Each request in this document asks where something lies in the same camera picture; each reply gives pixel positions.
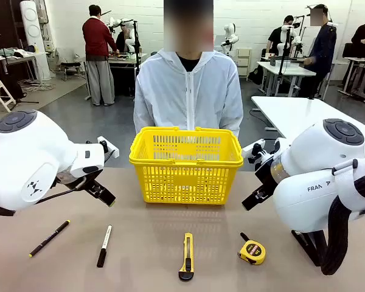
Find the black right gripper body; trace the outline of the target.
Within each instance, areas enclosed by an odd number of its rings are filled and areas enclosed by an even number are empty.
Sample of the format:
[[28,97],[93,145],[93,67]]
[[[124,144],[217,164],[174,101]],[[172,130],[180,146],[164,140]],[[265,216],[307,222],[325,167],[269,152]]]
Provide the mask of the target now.
[[255,176],[262,185],[257,189],[258,193],[263,195],[272,195],[277,183],[271,174],[271,164],[273,161],[261,162],[255,166]]

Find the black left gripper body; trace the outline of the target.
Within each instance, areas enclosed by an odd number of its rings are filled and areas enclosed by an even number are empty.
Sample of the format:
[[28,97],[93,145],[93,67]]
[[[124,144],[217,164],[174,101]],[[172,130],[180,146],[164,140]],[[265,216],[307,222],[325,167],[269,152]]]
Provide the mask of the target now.
[[96,179],[102,172],[103,169],[96,170],[79,178],[75,183],[75,190],[99,191],[102,185]]

